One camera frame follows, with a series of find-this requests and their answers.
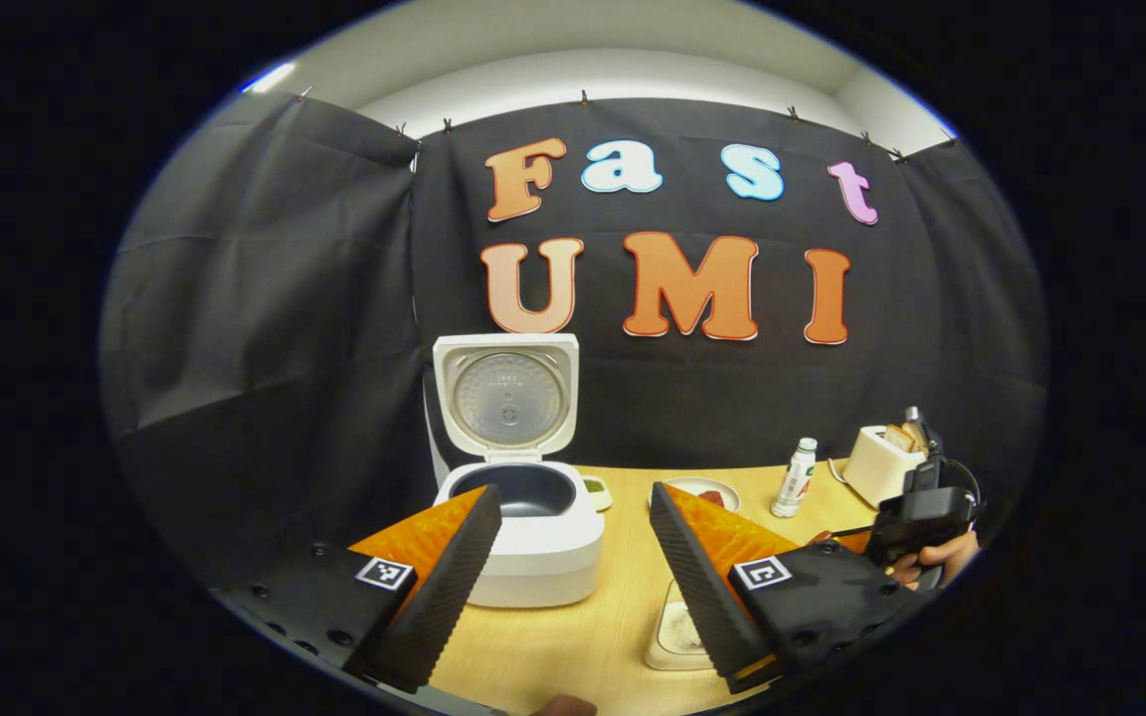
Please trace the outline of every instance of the open lid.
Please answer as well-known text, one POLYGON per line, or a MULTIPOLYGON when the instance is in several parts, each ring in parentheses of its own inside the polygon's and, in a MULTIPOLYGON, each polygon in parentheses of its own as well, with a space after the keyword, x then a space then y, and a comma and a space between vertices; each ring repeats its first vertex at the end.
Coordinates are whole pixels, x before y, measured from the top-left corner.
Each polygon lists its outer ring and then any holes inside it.
POLYGON ((442 336, 432 357, 446 432, 464 453, 539 459, 573 439, 576 336, 442 336))

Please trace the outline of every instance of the bottle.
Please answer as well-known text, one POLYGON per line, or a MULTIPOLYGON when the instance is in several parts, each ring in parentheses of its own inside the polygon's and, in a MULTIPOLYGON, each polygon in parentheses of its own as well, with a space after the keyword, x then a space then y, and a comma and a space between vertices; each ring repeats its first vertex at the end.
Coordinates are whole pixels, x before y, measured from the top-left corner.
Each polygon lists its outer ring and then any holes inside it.
POLYGON ((776 517, 794 517, 799 512, 799 504, 803 496, 808 494, 810 474, 816 467, 816 441, 810 436, 804 436, 799 441, 799 448, 790 458, 790 471, 786 472, 786 480, 780 485, 780 493, 777 499, 772 501, 772 514, 776 517))

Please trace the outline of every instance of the orange letter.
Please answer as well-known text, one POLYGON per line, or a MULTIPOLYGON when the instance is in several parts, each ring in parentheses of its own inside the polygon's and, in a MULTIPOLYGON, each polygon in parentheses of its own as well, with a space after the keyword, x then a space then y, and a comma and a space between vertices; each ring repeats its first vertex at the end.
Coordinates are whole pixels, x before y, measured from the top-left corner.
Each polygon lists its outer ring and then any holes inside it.
POLYGON ((489 313, 510 332, 555 332, 573 317, 573 258, 582 252, 576 238, 542 242, 537 253, 551 268, 551 299, 541 313, 526 312, 519 302, 519 262, 528 250, 520 244, 490 245, 480 259, 489 267, 489 313))
POLYGON ((842 274, 851 268, 847 257, 838 251, 813 249, 803 254, 813 268, 813 321, 803 330, 803 338, 823 345, 838 345, 847 340, 842 325, 842 274))
POLYGON ((720 340, 759 336, 759 326, 751 321, 751 262, 759 255, 759 244, 740 236, 720 236, 705 251, 694 274, 668 233, 633 233, 623 243, 636 254, 636 312, 622 323, 628 335, 665 336, 669 330, 669 323, 660 317, 660 300, 665 298, 684 336, 696 329, 711 300, 711 317, 701 323, 706 336, 720 340))
POLYGON ((528 182, 537 189, 551 184, 551 160, 564 156, 564 142, 542 140, 535 144, 517 147, 486 159, 486 166, 494 171, 494 205, 489 208, 490 222, 505 222, 541 207, 542 199, 528 194, 528 182))

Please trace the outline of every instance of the wooden table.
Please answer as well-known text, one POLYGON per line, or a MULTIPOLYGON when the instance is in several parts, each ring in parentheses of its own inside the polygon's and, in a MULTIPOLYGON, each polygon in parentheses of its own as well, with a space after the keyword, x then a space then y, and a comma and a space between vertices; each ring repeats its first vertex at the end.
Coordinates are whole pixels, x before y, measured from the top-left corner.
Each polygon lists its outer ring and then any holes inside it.
MULTIPOLYGON (((835 459, 838 471, 847 459, 835 459)), ((659 671, 643 660, 674 579, 649 525, 646 498, 654 481, 713 478, 741 496, 747 517, 796 544, 822 530, 873 522, 874 509, 818 463, 796 516, 768 511, 786 467, 738 471, 627 471, 578 466, 609 485, 599 588, 576 604, 547 608, 464 608, 432 674, 431 685, 455 697, 528 716, 556 693, 587 699, 599 716, 678 716, 740 701, 713 669, 659 671)))

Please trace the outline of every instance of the white rice cooker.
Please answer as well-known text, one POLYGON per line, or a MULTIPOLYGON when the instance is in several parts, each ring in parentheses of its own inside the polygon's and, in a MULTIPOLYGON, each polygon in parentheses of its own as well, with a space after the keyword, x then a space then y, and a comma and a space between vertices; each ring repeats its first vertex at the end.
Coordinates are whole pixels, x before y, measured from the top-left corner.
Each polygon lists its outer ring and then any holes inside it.
POLYGON ((484 458, 452 471, 435 504, 479 486, 501 493, 501 529, 468 603, 558 607, 590 597, 604 517, 576 469, 542 459, 573 439, 576 336, 444 336, 432 355, 449 439, 484 458))

